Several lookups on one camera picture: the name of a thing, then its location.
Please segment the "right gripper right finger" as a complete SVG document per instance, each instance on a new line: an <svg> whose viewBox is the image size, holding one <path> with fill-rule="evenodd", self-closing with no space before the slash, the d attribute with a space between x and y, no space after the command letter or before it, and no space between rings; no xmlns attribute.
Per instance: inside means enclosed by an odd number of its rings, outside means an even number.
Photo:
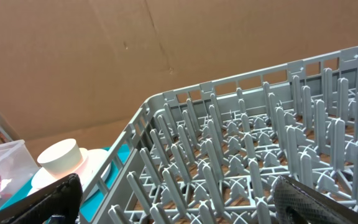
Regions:
<svg viewBox="0 0 358 224"><path fill-rule="evenodd" d="M287 175L277 177L273 200L279 223L358 224L358 213Z"/></svg>

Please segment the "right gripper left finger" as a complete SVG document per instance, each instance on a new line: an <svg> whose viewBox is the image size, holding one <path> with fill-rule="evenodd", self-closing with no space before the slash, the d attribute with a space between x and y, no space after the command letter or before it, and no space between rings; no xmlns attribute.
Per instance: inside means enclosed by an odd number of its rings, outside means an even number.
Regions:
<svg viewBox="0 0 358 224"><path fill-rule="evenodd" d="M56 215L75 223L83 199L78 174L72 173L0 210L0 224L43 223Z"/></svg>

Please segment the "white cup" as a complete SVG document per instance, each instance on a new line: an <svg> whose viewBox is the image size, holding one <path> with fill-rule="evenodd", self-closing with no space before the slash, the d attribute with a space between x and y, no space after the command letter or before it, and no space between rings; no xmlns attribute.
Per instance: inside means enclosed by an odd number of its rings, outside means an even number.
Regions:
<svg viewBox="0 0 358 224"><path fill-rule="evenodd" d="M37 162L53 177L62 177L84 161L75 139L64 139L44 150Z"/></svg>

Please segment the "grey dishwasher rack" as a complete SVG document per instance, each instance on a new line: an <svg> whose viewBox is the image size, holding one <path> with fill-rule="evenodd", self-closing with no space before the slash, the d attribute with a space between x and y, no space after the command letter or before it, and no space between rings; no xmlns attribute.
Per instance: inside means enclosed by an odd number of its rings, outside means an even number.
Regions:
<svg viewBox="0 0 358 224"><path fill-rule="evenodd" d="M273 223L287 175L358 213L358 46L148 98L80 223Z"/></svg>

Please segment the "pink bowl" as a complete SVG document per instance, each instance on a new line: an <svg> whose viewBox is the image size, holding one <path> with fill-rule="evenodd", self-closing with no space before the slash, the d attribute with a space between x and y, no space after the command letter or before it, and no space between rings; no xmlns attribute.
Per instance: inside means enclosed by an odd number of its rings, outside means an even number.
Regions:
<svg viewBox="0 0 358 224"><path fill-rule="evenodd" d="M83 147L80 147L79 151L81 152L82 160L71 170L64 171L59 174L51 174L46 168L43 167L36 173L35 177L37 177L39 180L42 179L54 182L68 174L76 173L79 175L80 180L84 182L91 174L91 169L88 168L89 155L88 150Z"/></svg>

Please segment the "clear plastic bin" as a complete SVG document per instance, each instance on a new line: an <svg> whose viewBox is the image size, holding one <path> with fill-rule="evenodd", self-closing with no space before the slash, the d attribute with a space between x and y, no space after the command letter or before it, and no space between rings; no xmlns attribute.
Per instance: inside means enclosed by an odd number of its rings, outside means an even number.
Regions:
<svg viewBox="0 0 358 224"><path fill-rule="evenodd" d="M38 170L23 140L0 144L1 190L12 195L9 199L0 199L0 210L26 197L31 189L30 181Z"/></svg>

